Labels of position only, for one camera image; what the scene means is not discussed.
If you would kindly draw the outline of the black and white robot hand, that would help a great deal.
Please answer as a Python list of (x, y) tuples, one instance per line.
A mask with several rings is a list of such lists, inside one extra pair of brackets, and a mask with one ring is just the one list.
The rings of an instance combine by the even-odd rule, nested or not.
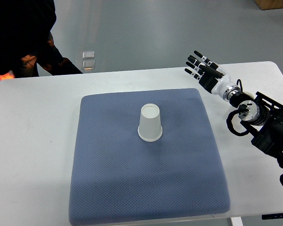
[(190, 55), (186, 62), (188, 68), (185, 68), (185, 71), (192, 75), (207, 92), (225, 98), (227, 90), (233, 85), (230, 75), (200, 52), (195, 50), (193, 53), (198, 58)]

